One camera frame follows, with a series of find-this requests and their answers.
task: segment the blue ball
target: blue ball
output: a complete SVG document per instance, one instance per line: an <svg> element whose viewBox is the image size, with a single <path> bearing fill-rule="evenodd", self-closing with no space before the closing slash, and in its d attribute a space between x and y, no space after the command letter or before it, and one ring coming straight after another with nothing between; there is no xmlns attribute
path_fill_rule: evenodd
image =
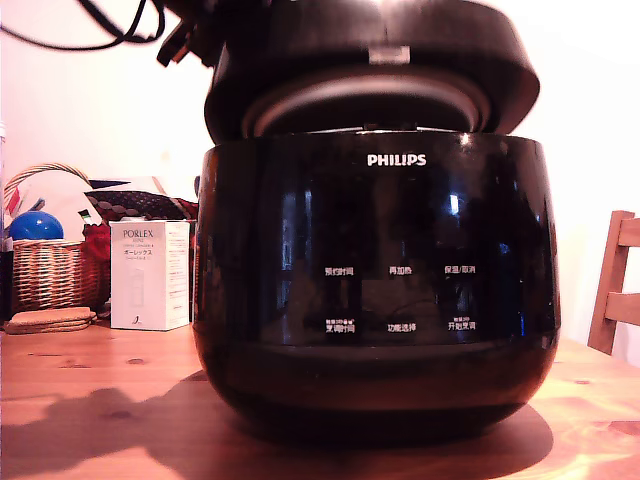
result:
<svg viewBox="0 0 640 480"><path fill-rule="evenodd" d="M14 240L58 240L64 238L64 230L53 215L26 212L11 222L9 236Z"/></svg>

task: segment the coaster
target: coaster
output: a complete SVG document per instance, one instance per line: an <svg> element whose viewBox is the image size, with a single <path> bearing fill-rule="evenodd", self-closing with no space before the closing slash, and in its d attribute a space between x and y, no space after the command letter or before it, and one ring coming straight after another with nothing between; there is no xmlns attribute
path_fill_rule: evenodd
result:
<svg viewBox="0 0 640 480"><path fill-rule="evenodd" d="M95 318L88 307L21 312L4 325L4 330L10 335L70 332L87 328Z"/></svg>
<svg viewBox="0 0 640 480"><path fill-rule="evenodd" d="M60 322L48 325L26 325L14 326L9 322L4 327L4 331L9 335L26 335L29 333L55 333L55 332L74 332L84 330L91 322L89 320L77 320L70 322Z"/></svg>
<svg viewBox="0 0 640 480"><path fill-rule="evenodd" d="M10 324L49 325L73 320L88 320L95 316L89 307L59 308L16 313Z"/></svg>

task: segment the rice cooker lid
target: rice cooker lid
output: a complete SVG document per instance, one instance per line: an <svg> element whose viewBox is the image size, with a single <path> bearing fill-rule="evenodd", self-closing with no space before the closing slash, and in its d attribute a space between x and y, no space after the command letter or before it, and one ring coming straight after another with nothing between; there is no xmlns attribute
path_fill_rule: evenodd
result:
<svg viewBox="0 0 640 480"><path fill-rule="evenodd" d="M511 132L540 85L509 20L460 0L273 0L227 35L214 141L333 129Z"/></svg>

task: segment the power cord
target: power cord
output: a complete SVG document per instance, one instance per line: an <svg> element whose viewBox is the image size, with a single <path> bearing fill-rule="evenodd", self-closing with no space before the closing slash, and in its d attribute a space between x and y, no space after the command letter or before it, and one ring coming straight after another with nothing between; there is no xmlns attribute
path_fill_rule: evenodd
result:
<svg viewBox="0 0 640 480"><path fill-rule="evenodd" d="M111 20L109 20L109 18L104 13L102 13L102 11L91 0L78 0L78 3L102 27L103 30L105 30L110 35L113 35L114 40L112 42L103 45L66 46L42 42L40 40L29 38L1 24L0 31L22 42L34 45L36 47L46 48L48 50L55 50L59 52L92 52L97 50L106 50L108 48L120 45L121 43L142 44L155 42L162 36L165 30L166 19L164 15L164 2L162 0L151 0L151 3L153 3L153 6L158 11L158 29L156 30L156 33L154 35L151 35L149 37L141 37L140 35L136 35L135 33L136 29L138 28L138 24L140 23L140 19L142 18L142 12L144 11L147 0L140 0L140 3L138 4L138 10L136 11L136 16L133 19L133 23L129 27L129 30L127 30L126 32L120 30L118 26L116 26Z"/></svg>

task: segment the glossy black surface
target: glossy black surface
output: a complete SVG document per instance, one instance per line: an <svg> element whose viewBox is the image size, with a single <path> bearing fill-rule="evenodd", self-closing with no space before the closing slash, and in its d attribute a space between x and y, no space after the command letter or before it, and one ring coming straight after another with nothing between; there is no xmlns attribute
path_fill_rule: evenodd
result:
<svg viewBox="0 0 640 480"><path fill-rule="evenodd" d="M378 154L400 165L369 165ZM533 141L228 143L200 199L198 351L250 418L312 435L470 432L524 405L552 363L555 233Z"/></svg>
<svg viewBox="0 0 640 480"><path fill-rule="evenodd" d="M194 51L201 44L207 52L210 39L220 36L221 28L224 31L225 47L221 55L216 50L213 64L217 68L205 105L209 133L216 143L242 138L247 110L274 89L295 89L298 81L304 83L333 69L375 71L380 65L370 65L369 53L380 47L409 47L410 62L401 68L428 67L476 84L492 107L483 127L486 132L511 132L538 96L539 81L517 32L507 17L487 6L460 0L269 3L237 18L229 16L227 22L210 29L203 25L194 35ZM206 54L201 56L212 64ZM458 129L440 125L441 103L434 106L420 98L415 102L424 103L423 109L403 108L399 115L403 125ZM345 110L322 109L321 117L318 112L305 112L295 117L303 125L285 122L271 133L336 128L343 120L336 113ZM388 124L393 110L371 112L378 116L368 116L367 123L400 127Z"/></svg>

